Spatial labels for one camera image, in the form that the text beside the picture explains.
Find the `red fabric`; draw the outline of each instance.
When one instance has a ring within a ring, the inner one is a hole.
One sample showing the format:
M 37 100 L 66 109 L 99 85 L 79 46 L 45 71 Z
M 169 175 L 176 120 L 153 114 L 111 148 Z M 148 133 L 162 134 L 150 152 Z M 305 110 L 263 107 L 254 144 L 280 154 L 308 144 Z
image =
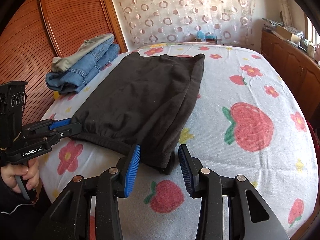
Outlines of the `red fabric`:
M 311 133 L 313 145 L 315 146 L 318 167 L 320 167 L 320 148 L 319 148 L 318 140 L 317 140 L 316 134 L 315 134 L 311 124 L 308 121 L 307 121 L 307 124 L 308 124 L 309 130 L 310 130 L 310 133 Z

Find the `bed sheet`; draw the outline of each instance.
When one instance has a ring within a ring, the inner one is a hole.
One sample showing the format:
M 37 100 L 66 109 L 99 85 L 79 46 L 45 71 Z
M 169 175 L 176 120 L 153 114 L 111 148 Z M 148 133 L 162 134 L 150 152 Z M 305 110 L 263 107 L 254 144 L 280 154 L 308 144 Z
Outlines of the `bed sheet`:
M 219 175 L 245 175 L 292 236 L 313 212 L 318 167 L 301 109 L 272 66 L 249 49 L 202 43 L 155 44 L 136 51 L 142 56 L 205 55 L 197 103 L 179 144 L 186 144 L 192 156 Z M 79 94 L 60 96 L 43 119 L 72 117 L 128 54 L 106 65 Z M 50 200 L 75 175 L 97 176 L 120 157 L 90 143 L 62 139 L 39 158 Z M 201 200 L 186 192 L 178 160 L 168 176 L 140 164 L 132 194 L 118 203 L 124 240 L 195 239 Z M 229 239 L 228 232 L 224 198 L 223 239 Z

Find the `metal screw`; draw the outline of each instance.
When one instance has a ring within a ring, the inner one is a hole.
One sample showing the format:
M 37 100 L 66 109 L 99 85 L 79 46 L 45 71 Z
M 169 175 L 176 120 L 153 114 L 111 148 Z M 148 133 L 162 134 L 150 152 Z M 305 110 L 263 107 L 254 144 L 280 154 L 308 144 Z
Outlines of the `metal screw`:
M 81 179 L 82 179 L 82 177 L 80 175 L 77 175 L 77 176 L 73 177 L 73 181 L 74 182 L 79 182 L 79 181 L 81 181 Z
M 201 173 L 203 174 L 209 174 L 210 173 L 210 170 L 208 168 L 202 168 L 201 169 Z
M 243 176 L 243 175 L 238 175 L 238 176 L 237 176 L 237 179 L 238 179 L 239 181 L 241 181 L 241 182 L 244 182 L 244 181 L 246 180 L 246 177 Z
M 110 168 L 109 169 L 109 173 L 110 174 L 116 174 L 118 172 L 118 169 L 117 168 Z

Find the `wall covering with circle pattern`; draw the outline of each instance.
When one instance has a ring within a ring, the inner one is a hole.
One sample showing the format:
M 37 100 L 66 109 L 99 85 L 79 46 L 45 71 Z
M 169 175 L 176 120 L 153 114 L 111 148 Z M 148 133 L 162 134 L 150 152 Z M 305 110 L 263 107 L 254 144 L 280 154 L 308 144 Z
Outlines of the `wall covering with circle pattern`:
M 252 42 L 255 0 L 113 0 L 122 31 L 134 49 L 160 42 L 195 41 L 197 31 L 222 44 Z

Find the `wooden door frame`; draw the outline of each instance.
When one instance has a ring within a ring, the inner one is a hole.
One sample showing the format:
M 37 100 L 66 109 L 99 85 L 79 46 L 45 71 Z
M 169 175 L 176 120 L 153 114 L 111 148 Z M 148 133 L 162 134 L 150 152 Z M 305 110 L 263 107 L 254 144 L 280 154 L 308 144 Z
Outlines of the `wooden door frame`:
M 116 43 L 120 46 L 120 52 L 127 52 L 127 45 L 125 44 L 124 37 L 120 28 L 116 10 L 113 6 L 112 0 L 100 0 L 103 13 L 109 25 L 110 32 L 115 36 Z

